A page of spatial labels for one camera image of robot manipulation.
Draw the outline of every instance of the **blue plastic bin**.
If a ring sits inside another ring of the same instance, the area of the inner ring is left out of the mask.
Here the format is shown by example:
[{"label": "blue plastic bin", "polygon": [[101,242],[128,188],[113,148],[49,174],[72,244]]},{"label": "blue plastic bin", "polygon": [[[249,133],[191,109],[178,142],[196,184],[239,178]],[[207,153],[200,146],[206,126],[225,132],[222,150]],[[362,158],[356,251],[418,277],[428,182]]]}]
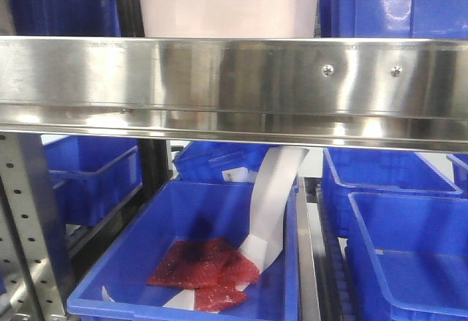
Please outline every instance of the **blue plastic bin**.
[{"label": "blue plastic bin", "polygon": [[448,154],[452,162],[453,180],[463,190],[463,198],[468,198],[468,154]]},{"label": "blue plastic bin", "polygon": [[223,183],[230,170],[245,167],[258,171],[270,145],[223,142],[191,142],[174,159],[181,180]]},{"label": "blue plastic bin", "polygon": [[363,321],[468,320],[468,200],[353,193],[346,253]]},{"label": "blue plastic bin", "polygon": [[332,37],[468,38],[468,0],[323,1]]},{"label": "blue plastic bin", "polygon": [[[172,243],[226,238],[239,246],[249,231],[251,184],[171,181],[91,269],[68,299],[82,321],[298,320],[298,247],[295,193],[285,216],[284,251],[245,289],[248,299],[219,314],[164,308],[181,290],[146,282]],[[102,288],[115,301],[103,301]]]},{"label": "blue plastic bin", "polygon": [[64,178],[53,178],[52,185],[53,193],[56,196],[58,212],[60,213],[62,222],[65,224],[65,211],[67,208],[67,201],[69,198],[69,180]]},{"label": "blue plastic bin", "polygon": [[10,0],[18,34],[119,36],[116,0]]},{"label": "blue plastic bin", "polygon": [[461,197],[462,190],[417,153],[328,148],[322,192],[335,234],[347,238],[350,192]]},{"label": "blue plastic bin", "polygon": [[118,137],[69,136],[45,146],[55,189],[68,224],[95,226],[141,185],[137,141]]}]

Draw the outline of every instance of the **metal shelving frame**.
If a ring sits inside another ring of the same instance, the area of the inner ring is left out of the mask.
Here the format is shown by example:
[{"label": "metal shelving frame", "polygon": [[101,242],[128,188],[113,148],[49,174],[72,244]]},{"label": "metal shelving frame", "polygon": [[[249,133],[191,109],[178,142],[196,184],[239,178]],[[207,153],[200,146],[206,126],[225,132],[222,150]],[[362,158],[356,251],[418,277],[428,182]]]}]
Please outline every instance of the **metal shelving frame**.
[{"label": "metal shelving frame", "polygon": [[[158,140],[468,152],[467,41],[135,38],[135,5],[130,37],[0,37],[0,275],[15,319],[65,320],[74,285],[34,134],[150,139],[146,199],[167,179]],[[14,34],[7,7],[0,33]],[[302,316],[330,320],[306,215],[300,200]]]}]

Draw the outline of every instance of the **plastic container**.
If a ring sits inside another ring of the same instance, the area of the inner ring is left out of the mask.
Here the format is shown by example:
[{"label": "plastic container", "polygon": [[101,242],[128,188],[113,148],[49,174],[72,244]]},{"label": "plastic container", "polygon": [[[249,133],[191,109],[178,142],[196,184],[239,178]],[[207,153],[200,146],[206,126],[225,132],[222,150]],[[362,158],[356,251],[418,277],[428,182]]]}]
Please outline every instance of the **plastic container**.
[{"label": "plastic container", "polygon": [[181,180],[210,183],[249,182],[268,149],[265,144],[191,142],[173,163]]},{"label": "plastic container", "polygon": [[448,154],[452,162],[453,180],[463,190],[463,198],[468,198],[468,154]]},{"label": "plastic container", "polygon": [[53,193],[56,196],[58,212],[60,213],[62,222],[65,224],[67,202],[69,200],[70,183],[69,183],[69,180],[67,179],[54,178],[52,180],[52,185],[53,185]]},{"label": "plastic container", "polygon": [[468,0],[323,0],[328,37],[467,38]]},{"label": "plastic container", "polygon": [[363,321],[468,320],[468,200],[353,193],[346,250]]},{"label": "plastic container", "polygon": [[116,0],[10,0],[21,35],[119,36]]},{"label": "plastic container", "polygon": [[347,238],[350,192],[460,197],[462,190],[417,153],[328,148],[322,192],[335,234]]},{"label": "plastic container", "polygon": [[147,37],[313,37],[317,0],[140,0]]},{"label": "plastic container", "polygon": [[[82,321],[298,320],[295,193],[285,217],[284,251],[245,292],[247,301],[219,314],[164,308],[180,290],[146,281],[175,240],[225,237],[239,246],[249,231],[251,184],[171,181],[121,234],[68,300]],[[102,288],[115,301],[104,301]]]},{"label": "plastic container", "polygon": [[68,224],[95,226],[141,185],[137,141],[129,138],[69,136],[45,147],[56,200]]}]

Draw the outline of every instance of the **metal shelf rail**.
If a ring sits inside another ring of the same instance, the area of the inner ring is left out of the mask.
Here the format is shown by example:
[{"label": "metal shelf rail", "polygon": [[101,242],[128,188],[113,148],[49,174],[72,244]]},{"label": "metal shelf rail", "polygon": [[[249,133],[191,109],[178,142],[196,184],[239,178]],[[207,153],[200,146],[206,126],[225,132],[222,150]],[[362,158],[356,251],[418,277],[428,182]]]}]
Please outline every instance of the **metal shelf rail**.
[{"label": "metal shelf rail", "polygon": [[467,64],[456,40],[1,37],[0,129],[466,151]]}]

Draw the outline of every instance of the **white paper label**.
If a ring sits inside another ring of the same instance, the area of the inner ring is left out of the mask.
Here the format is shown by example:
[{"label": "white paper label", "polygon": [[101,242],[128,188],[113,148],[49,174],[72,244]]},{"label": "white paper label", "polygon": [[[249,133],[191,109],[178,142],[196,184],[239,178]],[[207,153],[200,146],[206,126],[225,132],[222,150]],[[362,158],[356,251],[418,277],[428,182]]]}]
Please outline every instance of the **white paper label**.
[{"label": "white paper label", "polygon": [[248,182],[249,169],[237,167],[236,169],[222,171],[222,177],[226,182]]}]

